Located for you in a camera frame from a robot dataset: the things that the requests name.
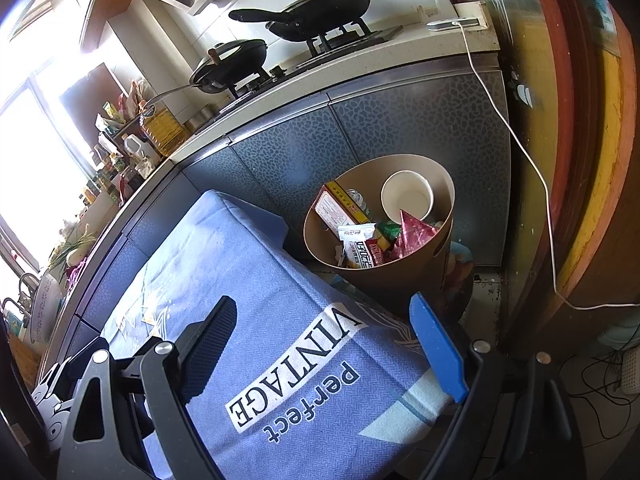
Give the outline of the maroon foil snack wrapper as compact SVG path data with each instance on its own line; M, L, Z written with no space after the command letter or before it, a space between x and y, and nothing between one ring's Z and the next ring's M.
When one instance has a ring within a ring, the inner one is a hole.
M411 255L425 246L436 236L438 231L439 228L401 210L400 223L390 231L394 238L393 247L390 248L390 258L397 260Z

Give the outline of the dark grey small carton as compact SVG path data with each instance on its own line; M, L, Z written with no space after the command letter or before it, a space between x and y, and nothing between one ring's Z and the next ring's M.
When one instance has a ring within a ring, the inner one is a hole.
M378 244L374 223L345 224L337 230L343 243L345 266L352 269L371 269L383 263L383 249Z

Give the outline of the pink white paper cup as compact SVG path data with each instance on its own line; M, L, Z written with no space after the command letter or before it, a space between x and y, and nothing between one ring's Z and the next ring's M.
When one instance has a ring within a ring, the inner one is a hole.
M400 222L401 211L425 220L435 203L434 192L422 174L413 170L399 170L391 174L381 188L381 205L386 216Z

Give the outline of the yellow red cardboard box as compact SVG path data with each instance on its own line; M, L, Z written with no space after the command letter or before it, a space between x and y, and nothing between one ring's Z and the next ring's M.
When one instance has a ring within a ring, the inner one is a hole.
M370 218L336 181L326 182L312 204L312 210L338 236L341 226L370 223Z

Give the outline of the green white snack bag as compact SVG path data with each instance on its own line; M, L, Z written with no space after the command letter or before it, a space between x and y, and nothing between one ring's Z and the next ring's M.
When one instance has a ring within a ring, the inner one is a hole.
M392 220L383 220L375 225L375 243L382 250L387 252L395 246L400 235L401 226Z

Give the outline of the crushed green soda can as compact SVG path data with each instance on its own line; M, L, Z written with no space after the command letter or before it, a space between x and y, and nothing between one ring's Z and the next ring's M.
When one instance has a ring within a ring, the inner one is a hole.
M370 208L368 207L366 200L360 192L358 192L354 188L348 188L346 190L346 193L368 218L372 217Z

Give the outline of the brown round trash bin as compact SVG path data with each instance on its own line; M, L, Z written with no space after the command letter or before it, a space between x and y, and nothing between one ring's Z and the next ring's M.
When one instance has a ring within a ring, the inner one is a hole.
M311 255L388 310L444 286L454 182L415 154L378 157L320 186L304 222Z

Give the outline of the green onions and vegetables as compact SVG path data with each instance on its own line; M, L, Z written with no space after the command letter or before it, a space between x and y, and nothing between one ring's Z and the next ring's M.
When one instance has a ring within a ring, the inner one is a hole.
M88 255L96 242L96 234L86 224L82 229L73 229L68 237L58 244L50 253L47 271L60 270L62 273L78 266L83 258Z

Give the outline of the blue patterned tablecloth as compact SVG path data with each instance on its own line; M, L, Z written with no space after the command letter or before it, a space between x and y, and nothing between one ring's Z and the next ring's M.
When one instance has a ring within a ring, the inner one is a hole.
M204 193L138 272L102 336L126 358L222 297L236 323L188 404L229 479L379 479L451 399L409 326L322 281L231 198Z

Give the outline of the white plastic jug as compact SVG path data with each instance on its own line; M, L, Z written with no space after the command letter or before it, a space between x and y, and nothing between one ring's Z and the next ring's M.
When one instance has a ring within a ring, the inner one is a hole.
M122 142L126 151L139 162L148 162L155 169L161 162L160 155L152 148L152 145L141 140L134 134L124 134Z

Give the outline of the yellow cooking oil bottle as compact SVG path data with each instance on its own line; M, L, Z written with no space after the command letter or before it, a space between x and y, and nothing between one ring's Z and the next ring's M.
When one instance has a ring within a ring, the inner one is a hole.
M177 151L191 136L174 114L163 105L148 106L140 114L139 122L146 137L164 157L169 157Z

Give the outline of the wooden framed glass door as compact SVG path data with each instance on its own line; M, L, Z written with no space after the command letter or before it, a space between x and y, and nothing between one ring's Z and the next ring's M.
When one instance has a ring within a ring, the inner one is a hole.
M521 139L502 343L572 352L638 311L638 42L604 0L480 1Z

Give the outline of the phone on counter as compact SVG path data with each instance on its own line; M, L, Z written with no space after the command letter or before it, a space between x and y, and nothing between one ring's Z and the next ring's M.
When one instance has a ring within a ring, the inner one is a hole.
M477 26L480 26L480 20L478 18L448 18L448 20L431 21L426 24L427 29L431 32L444 32L445 30Z

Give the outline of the black gas stove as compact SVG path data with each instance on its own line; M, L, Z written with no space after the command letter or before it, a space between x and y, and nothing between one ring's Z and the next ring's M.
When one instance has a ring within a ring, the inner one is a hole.
M370 28L362 18L358 18L345 26L330 30L323 36L311 38L306 42L306 51L302 53L303 58L299 62L291 66L273 65L269 70L251 74L245 84L237 84L231 88L231 104L235 106L235 102L241 103L257 98L278 84L323 64L384 44L399 35L403 29L402 25Z

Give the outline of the black lidded frying pan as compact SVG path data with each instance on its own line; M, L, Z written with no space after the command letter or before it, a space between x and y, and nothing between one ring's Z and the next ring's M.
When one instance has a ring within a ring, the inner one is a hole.
M280 12L235 9L230 20L264 23L274 36L291 42L306 42L357 21L366 14L371 0L296 0Z

